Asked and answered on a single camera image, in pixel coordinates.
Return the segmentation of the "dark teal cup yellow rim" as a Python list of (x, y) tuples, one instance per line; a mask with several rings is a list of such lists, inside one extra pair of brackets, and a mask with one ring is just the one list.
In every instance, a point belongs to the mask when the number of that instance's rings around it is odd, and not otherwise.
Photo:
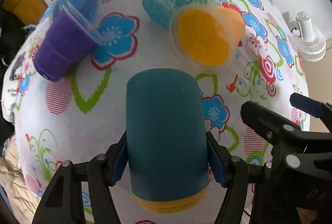
[(134, 75), (127, 83), (126, 133), (140, 207), (177, 213), (205, 198), (208, 149), (200, 89), (191, 75), (169, 68)]

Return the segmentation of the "orange plastic cup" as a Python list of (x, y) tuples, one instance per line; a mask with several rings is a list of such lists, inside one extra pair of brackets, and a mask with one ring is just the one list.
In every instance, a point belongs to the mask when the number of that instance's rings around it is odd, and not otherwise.
[(173, 16), (169, 33), (175, 49), (186, 60), (218, 68), (234, 59), (245, 36), (245, 21), (230, 8), (193, 4)]

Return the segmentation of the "purple plastic cup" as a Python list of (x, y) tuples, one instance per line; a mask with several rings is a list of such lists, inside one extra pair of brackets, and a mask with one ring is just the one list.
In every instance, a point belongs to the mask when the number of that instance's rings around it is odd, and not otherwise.
[(60, 80), (68, 69), (103, 42), (102, 35), (70, 2), (62, 7), (33, 59), (45, 79)]

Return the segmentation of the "blue plastic cup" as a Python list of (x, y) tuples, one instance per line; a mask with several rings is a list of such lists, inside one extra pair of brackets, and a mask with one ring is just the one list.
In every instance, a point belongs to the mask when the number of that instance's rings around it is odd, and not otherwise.
[(54, 21), (69, 6), (75, 8), (91, 26), (97, 26), (97, 17), (101, 0), (55, 0), (51, 9), (51, 20)]

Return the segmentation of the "white floor fan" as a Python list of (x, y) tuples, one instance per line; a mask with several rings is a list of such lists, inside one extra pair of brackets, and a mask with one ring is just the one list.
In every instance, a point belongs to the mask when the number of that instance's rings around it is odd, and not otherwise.
[(303, 61), (318, 62), (326, 53), (326, 39), (322, 31), (312, 23), (306, 11), (295, 14), (299, 36), (294, 36), (295, 47)]

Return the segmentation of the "floral tablecloth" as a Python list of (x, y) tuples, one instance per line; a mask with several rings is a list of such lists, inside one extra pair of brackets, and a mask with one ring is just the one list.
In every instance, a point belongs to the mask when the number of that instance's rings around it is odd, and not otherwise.
[[(55, 170), (65, 160), (91, 160), (117, 142), (149, 137), (152, 150), (183, 139), (188, 151), (195, 134), (192, 113), (219, 144), (250, 164), (271, 160), (272, 147), (243, 124), (241, 105), (248, 100), (309, 130), (310, 116), (289, 102), (292, 93), (308, 94), (302, 63), (290, 30), (270, 0), (220, 0), (240, 13), (245, 36), (227, 68), (207, 68), (184, 58), (169, 31), (154, 23), (142, 0), (102, 0), (97, 26), (110, 40), (59, 81), (37, 73), (34, 58), (51, 25), (46, 13), (24, 42), (5, 75), (3, 115), (15, 126), (16, 148), (6, 154), (21, 169), (5, 172), (3, 182), (23, 223), (31, 223)], [(196, 94), (196, 106), (184, 102)]]

